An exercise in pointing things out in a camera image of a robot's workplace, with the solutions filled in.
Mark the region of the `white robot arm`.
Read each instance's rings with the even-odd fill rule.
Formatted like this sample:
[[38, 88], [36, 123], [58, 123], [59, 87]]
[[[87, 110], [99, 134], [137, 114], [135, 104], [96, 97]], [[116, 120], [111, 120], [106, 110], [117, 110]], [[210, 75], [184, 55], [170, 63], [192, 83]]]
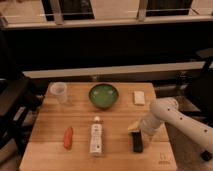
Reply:
[[167, 122], [213, 154], [213, 128], [181, 113], [175, 98], [155, 99], [150, 102], [149, 109], [147, 115], [128, 126], [129, 133], [142, 131], [153, 136]]

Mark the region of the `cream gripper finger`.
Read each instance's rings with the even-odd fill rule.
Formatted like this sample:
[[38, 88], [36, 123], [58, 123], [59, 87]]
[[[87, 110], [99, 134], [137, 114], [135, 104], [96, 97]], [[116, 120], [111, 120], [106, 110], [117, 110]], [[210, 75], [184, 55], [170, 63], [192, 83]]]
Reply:
[[134, 123], [131, 123], [131, 124], [128, 126], [127, 130], [128, 130], [129, 132], [138, 132], [138, 131], [140, 130], [139, 124], [140, 124], [139, 121], [135, 121]]

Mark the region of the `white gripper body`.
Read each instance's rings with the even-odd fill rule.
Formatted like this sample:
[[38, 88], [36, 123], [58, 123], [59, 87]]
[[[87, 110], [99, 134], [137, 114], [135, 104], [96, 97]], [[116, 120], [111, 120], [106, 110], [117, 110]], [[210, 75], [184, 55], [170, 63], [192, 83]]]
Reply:
[[153, 136], [160, 126], [163, 124], [163, 121], [151, 112], [145, 113], [139, 122], [139, 128], [146, 134]]

